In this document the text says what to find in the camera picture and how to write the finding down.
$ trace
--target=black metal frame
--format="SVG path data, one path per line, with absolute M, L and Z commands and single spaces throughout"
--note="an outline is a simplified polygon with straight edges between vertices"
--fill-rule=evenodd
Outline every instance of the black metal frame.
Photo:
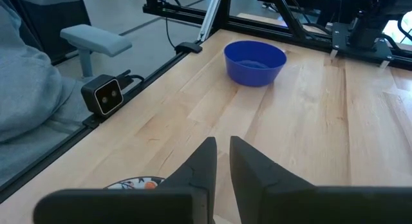
M 316 33 L 308 34 L 308 32 L 303 31 L 302 25 L 292 16 L 285 0 L 273 1 L 276 3 L 277 9 L 282 15 L 287 27 L 231 16 L 229 15 L 230 0 L 221 0 L 219 9 L 220 13 L 216 16 L 219 17 L 219 19 L 215 20 L 213 27 L 215 30 L 224 29 L 244 33 L 247 35 L 253 35 L 273 41 L 286 42 L 288 44 L 294 44 L 328 53 L 333 50 L 332 37 Z M 143 11 L 148 14 L 159 15 L 196 24 L 201 24 L 206 14 L 206 12 L 202 10 L 179 7 L 175 5 L 155 7 L 145 5 L 143 7 Z M 412 70 L 412 51 L 397 51 L 393 48 L 390 50 L 393 56 L 392 61 L 389 64 L 390 66 L 405 70 Z M 382 63 L 374 57 L 359 55 L 358 53 L 338 52 L 338 55 L 359 59 L 366 62 L 377 64 Z

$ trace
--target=black bracket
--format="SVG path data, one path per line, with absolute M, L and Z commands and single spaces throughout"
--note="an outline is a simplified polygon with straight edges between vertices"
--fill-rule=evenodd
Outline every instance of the black bracket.
M 350 33 L 348 31 L 348 28 L 348 24 L 333 24 L 332 48 L 334 50 L 348 55 L 356 55 L 358 57 L 371 59 L 376 62 L 392 61 L 394 59 L 392 52 L 384 39 L 377 40 L 377 42 L 375 43 L 375 48 L 370 51 L 349 46 L 348 36 Z
M 103 123 L 105 119 L 103 117 L 100 117 L 98 115 L 91 115 L 87 119 L 83 121 L 83 125 L 86 127 L 90 127 L 93 130 L 96 129 L 101 123 Z
M 176 51 L 176 54 L 179 53 L 200 53 L 203 48 L 198 45 L 194 44 L 191 42 L 182 42 L 176 48 L 174 49 Z

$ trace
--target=camera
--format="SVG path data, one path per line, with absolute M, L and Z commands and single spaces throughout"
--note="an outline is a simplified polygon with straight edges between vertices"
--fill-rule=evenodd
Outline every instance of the camera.
M 116 77 L 100 75 L 85 84 L 81 93 L 92 113 L 108 117 L 123 103 L 122 90 Z

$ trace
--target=chair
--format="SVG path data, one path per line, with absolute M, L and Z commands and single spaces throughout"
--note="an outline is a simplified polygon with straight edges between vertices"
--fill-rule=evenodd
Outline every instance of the chair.
M 114 57 L 132 47 L 125 37 L 85 24 L 62 29 L 60 36 L 78 49 L 83 77 L 93 76 L 91 52 Z

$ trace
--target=plate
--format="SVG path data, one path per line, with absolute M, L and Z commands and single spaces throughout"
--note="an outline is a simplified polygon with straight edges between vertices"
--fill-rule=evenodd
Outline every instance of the plate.
M 155 189 L 165 179 L 157 176 L 139 176 L 116 182 L 106 187 L 106 189 Z

